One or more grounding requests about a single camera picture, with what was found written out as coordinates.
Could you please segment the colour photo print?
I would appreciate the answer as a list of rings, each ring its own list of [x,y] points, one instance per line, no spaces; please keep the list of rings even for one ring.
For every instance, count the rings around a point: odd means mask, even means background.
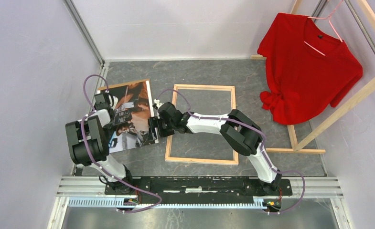
[[[148,119],[154,116],[150,81],[116,87],[109,91],[119,99],[115,112],[126,114],[125,123],[118,125],[117,131],[110,136],[109,152],[156,144],[148,143]]]

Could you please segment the white wooden picture frame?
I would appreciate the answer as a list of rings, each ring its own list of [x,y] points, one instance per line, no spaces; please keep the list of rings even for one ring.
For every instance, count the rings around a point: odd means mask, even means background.
[[[236,93],[234,86],[225,85],[198,85],[198,84],[175,84],[173,90],[208,90],[208,91],[227,91],[230,93],[230,104],[232,109],[236,109]],[[203,158],[188,158],[188,157],[172,157],[171,156],[172,136],[167,137],[165,149],[166,162],[185,162],[198,164],[213,164],[213,165],[239,165],[239,156],[236,151],[233,151],[233,160],[221,159],[203,159]]]

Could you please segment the brown cardboard backing board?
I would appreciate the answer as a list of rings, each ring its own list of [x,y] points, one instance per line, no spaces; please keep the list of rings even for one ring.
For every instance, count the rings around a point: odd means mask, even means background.
[[[131,82],[126,82],[126,83],[118,83],[118,84],[112,84],[112,85],[109,85],[108,86],[108,89],[112,89],[112,88],[116,88],[116,87],[121,87],[121,86],[126,86],[126,85],[131,85],[131,84],[134,84],[134,83],[140,83],[140,82],[146,82],[146,81],[150,81],[150,79],[143,79],[143,80],[136,80],[136,81],[131,81]]]

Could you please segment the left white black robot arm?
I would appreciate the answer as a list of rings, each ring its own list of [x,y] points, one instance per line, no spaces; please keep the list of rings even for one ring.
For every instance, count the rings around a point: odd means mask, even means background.
[[[71,160],[100,172],[99,181],[107,190],[130,194],[135,188],[131,172],[109,153],[110,139],[118,125],[113,109],[116,97],[102,92],[94,98],[92,113],[65,125]]]

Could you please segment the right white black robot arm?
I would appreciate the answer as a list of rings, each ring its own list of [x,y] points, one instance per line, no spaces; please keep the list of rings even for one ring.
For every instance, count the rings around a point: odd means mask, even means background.
[[[266,137],[261,128],[241,111],[233,109],[222,115],[182,113],[171,102],[161,103],[159,100],[155,101],[153,108],[157,115],[148,119],[148,127],[155,138],[168,137],[175,132],[221,135],[235,152],[249,159],[265,194],[272,195],[279,190],[282,175],[267,154]]]

